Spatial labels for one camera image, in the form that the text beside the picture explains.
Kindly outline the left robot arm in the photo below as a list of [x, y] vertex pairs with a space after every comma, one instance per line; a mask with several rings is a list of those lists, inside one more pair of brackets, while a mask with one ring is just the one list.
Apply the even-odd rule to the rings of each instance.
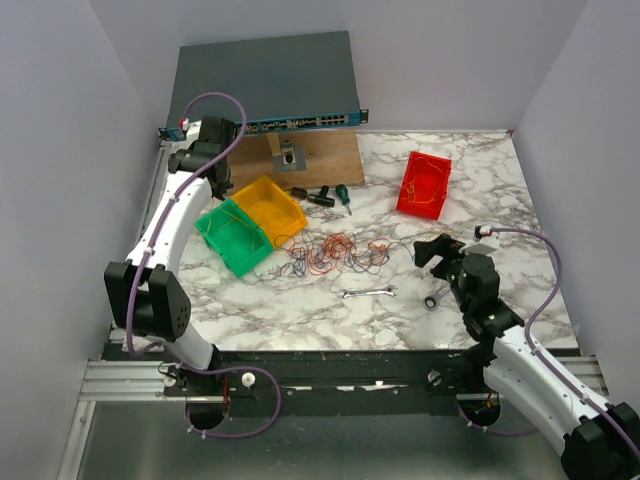
[[178, 279], [180, 261], [205, 204], [231, 188], [227, 154], [238, 143], [234, 122], [207, 116], [191, 126], [188, 146], [171, 153], [157, 208], [134, 249], [104, 271], [109, 304], [133, 358], [161, 347], [188, 370], [201, 395], [222, 380], [216, 347], [190, 323], [191, 301]]

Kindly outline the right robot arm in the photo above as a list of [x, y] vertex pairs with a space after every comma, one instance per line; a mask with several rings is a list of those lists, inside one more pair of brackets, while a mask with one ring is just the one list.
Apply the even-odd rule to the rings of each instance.
[[553, 446], [570, 479], [636, 479], [639, 416], [627, 403], [612, 404], [571, 373], [500, 297], [493, 259], [448, 234], [417, 241], [414, 263], [438, 263], [476, 345], [460, 367], [469, 390], [487, 387], [505, 397]]

